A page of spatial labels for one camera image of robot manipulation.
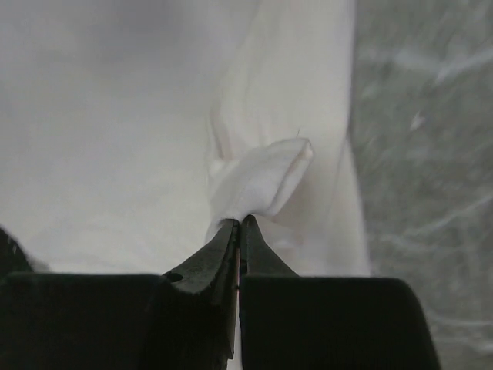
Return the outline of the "cream white t-shirt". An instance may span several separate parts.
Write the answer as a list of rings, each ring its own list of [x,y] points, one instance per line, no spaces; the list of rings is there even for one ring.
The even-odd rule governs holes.
[[[3,1],[1,234],[37,272],[165,274],[256,218],[301,277],[368,278],[354,1]],[[240,231],[233,357],[241,361]]]

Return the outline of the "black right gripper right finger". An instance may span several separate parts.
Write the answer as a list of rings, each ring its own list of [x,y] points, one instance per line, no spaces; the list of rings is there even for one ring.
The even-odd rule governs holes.
[[[240,226],[241,361],[245,369],[438,369],[420,302],[388,277],[301,277]]]

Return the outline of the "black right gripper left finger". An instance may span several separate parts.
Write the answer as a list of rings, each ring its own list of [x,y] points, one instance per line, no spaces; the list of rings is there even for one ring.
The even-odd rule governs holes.
[[[240,226],[165,274],[37,272],[1,234],[3,369],[225,369]]]

